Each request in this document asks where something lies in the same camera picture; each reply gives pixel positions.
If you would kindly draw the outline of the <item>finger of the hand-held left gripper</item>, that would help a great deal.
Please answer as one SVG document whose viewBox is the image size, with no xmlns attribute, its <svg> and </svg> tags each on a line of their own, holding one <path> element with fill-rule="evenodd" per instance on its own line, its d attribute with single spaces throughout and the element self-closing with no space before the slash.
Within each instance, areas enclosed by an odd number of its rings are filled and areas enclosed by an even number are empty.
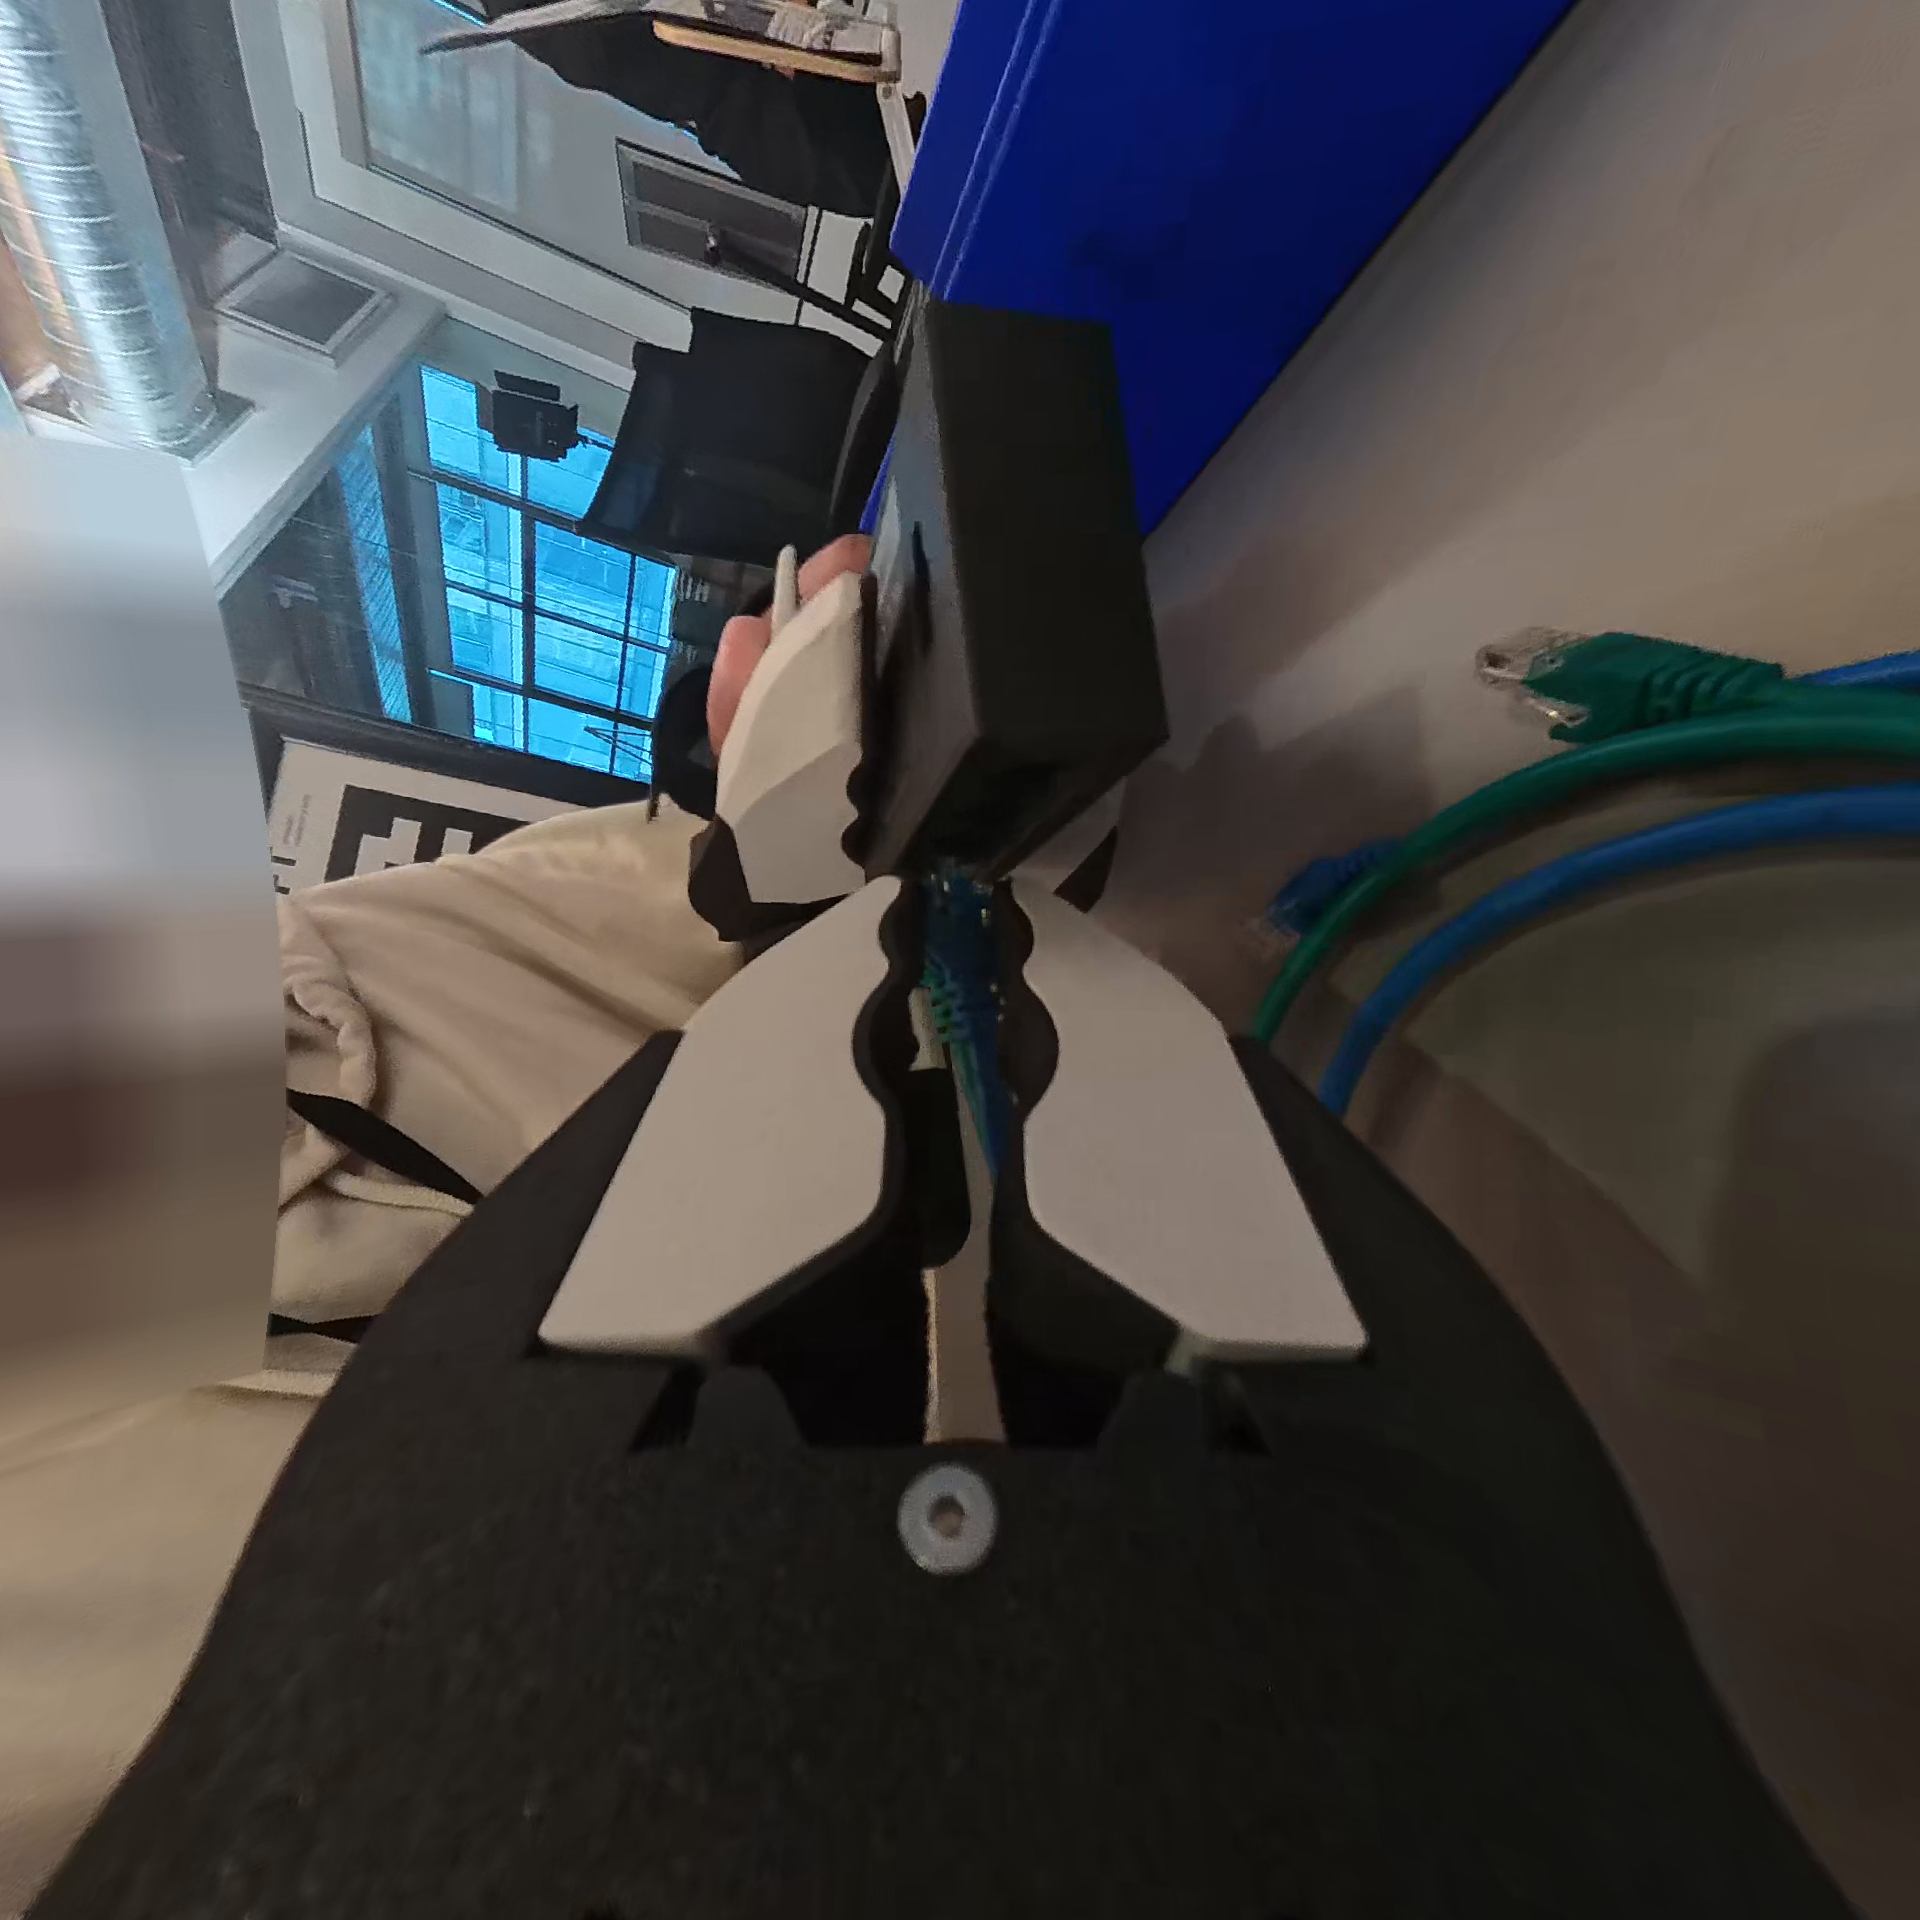
<svg viewBox="0 0 1920 1920">
<path fill-rule="evenodd" d="M 718 759 L 718 822 L 754 905 L 815 905 L 858 891 L 847 852 L 861 763 L 866 580 L 840 575 L 773 634 Z"/>
<path fill-rule="evenodd" d="M 1125 785 L 1111 787 L 1046 842 L 1031 849 L 1002 882 L 1002 905 L 1021 891 L 1048 894 L 1075 912 L 1094 912 L 1114 876 Z"/>
</svg>

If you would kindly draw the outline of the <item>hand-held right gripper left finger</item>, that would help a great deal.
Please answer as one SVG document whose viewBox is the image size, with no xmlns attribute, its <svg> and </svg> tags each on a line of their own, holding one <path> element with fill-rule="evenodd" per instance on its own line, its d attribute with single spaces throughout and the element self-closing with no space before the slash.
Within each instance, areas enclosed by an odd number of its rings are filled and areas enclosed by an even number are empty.
<svg viewBox="0 0 1920 1920">
<path fill-rule="evenodd" d="M 918 900 L 882 879 L 712 995 L 668 1052 L 542 1345 L 754 1369 L 811 1442 L 914 1447 L 903 1091 L 918 976 Z"/>
</svg>

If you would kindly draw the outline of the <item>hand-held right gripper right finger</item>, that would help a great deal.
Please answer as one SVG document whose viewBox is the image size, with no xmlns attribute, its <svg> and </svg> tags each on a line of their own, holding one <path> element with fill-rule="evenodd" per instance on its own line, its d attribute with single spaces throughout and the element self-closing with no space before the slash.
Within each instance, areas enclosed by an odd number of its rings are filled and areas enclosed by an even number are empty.
<svg viewBox="0 0 1920 1920">
<path fill-rule="evenodd" d="M 1088 1449 L 1150 1377 L 1351 1363 L 1370 1336 L 1227 1030 L 1046 887 L 999 887 L 987 1342 L 1003 1438 Z"/>
</svg>

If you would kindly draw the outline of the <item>black network switch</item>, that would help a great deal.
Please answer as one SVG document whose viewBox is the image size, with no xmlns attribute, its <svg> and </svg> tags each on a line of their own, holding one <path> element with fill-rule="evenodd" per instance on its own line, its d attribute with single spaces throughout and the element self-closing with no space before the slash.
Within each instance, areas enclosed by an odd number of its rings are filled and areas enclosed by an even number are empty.
<svg viewBox="0 0 1920 1920">
<path fill-rule="evenodd" d="M 999 881 L 1168 740 L 1111 335 L 928 299 L 878 507 L 851 849 Z"/>
</svg>

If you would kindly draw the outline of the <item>person's left forearm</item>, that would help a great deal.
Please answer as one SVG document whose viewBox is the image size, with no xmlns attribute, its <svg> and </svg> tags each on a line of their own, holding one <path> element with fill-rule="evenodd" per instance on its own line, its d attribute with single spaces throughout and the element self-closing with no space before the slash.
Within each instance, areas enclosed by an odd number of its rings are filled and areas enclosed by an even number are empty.
<svg viewBox="0 0 1920 1920">
<path fill-rule="evenodd" d="M 492 1194 L 742 967 L 688 900 L 701 824 L 595 808 L 279 904 L 286 1082 Z"/>
</svg>

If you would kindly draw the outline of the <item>person's left hand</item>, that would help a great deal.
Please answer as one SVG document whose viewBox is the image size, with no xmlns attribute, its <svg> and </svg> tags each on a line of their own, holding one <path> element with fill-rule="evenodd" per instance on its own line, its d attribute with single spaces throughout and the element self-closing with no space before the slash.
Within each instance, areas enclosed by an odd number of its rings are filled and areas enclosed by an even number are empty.
<svg viewBox="0 0 1920 1920">
<path fill-rule="evenodd" d="M 840 535 L 807 560 L 781 559 L 767 609 L 741 614 L 727 623 L 707 690 L 707 735 L 712 755 L 724 748 L 742 694 L 773 644 L 776 615 L 800 610 L 840 577 L 866 571 L 871 554 L 869 535 Z"/>
</svg>

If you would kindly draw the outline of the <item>black office chair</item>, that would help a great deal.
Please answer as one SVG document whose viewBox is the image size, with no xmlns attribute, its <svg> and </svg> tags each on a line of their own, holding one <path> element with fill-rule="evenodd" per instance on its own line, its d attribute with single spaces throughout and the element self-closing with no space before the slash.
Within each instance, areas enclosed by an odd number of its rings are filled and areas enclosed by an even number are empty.
<svg viewBox="0 0 1920 1920">
<path fill-rule="evenodd" d="M 771 567 L 858 530 L 896 428 L 896 348 L 699 312 L 686 351 L 636 344 L 631 370 L 588 539 Z"/>
</svg>

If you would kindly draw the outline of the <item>black-framed tag sign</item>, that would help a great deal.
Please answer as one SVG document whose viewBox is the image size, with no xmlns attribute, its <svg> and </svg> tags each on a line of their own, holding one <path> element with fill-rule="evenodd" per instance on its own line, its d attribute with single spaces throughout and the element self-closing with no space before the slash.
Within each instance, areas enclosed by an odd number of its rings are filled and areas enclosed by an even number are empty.
<svg viewBox="0 0 1920 1920">
<path fill-rule="evenodd" d="M 471 856 L 579 811 L 516 787 L 288 740 L 267 811 L 275 894 Z"/>
</svg>

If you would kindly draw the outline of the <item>white air vent grille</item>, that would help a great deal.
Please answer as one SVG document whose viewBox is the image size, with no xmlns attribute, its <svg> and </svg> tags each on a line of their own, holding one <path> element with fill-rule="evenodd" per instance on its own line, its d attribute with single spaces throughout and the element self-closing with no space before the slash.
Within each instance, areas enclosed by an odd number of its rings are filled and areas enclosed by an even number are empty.
<svg viewBox="0 0 1920 1920">
<path fill-rule="evenodd" d="M 390 305 L 389 290 L 277 247 L 222 288 L 212 314 L 262 342 L 340 367 Z"/>
</svg>

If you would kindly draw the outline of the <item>blue plastic bin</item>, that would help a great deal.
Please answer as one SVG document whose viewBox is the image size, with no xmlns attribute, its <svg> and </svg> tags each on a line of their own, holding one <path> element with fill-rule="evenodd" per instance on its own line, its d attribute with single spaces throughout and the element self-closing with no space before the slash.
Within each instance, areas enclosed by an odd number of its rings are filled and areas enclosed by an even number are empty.
<svg viewBox="0 0 1920 1920">
<path fill-rule="evenodd" d="M 893 249 L 1111 330 L 1152 532 L 1568 3 L 964 3 Z"/>
</svg>

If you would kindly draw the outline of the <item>beige trousers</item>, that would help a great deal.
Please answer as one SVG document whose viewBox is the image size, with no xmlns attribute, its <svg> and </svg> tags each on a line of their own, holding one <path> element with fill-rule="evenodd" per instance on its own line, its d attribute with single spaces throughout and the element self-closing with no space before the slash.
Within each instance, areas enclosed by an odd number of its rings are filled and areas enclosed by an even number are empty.
<svg viewBox="0 0 1920 1920">
<path fill-rule="evenodd" d="M 22 1915 L 166 1715 L 255 1513 L 352 1347 L 5 1446 L 3 1915 Z"/>
</svg>

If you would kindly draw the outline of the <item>silver ventilation duct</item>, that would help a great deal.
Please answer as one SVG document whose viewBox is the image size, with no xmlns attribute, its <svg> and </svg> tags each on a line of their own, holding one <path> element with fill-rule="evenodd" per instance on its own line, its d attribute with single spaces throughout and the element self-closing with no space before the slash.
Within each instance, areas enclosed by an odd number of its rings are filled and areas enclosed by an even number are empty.
<svg viewBox="0 0 1920 1920">
<path fill-rule="evenodd" d="M 70 414 L 196 462 L 227 414 L 95 3 L 3 4 L 3 228 Z"/>
</svg>

